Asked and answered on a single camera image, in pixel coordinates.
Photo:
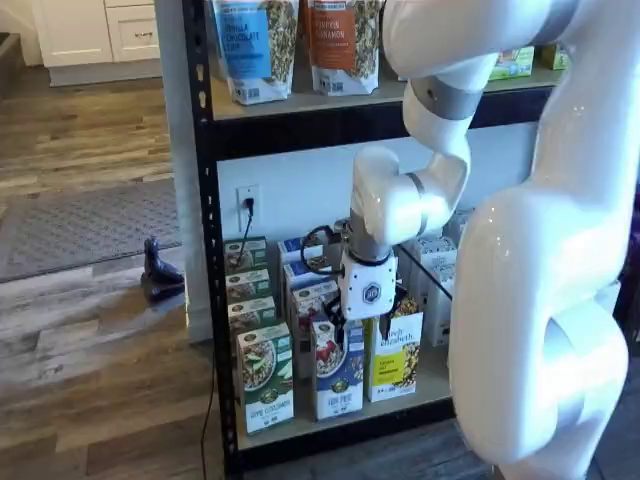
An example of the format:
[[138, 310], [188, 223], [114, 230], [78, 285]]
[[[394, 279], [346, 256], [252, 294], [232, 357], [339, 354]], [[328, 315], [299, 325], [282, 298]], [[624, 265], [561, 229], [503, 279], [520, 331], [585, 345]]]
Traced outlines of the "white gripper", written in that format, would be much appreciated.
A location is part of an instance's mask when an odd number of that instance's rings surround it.
[[353, 259], [348, 251], [342, 254], [344, 273], [339, 276], [340, 298], [324, 305], [325, 314], [334, 326], [334, 339], [344, 348], [345, 324], [387, 314], [396, 315], [408, 295], [407, 289], [396, 284], [397, 258], [391, 253], [376, 265], [365, 265]]

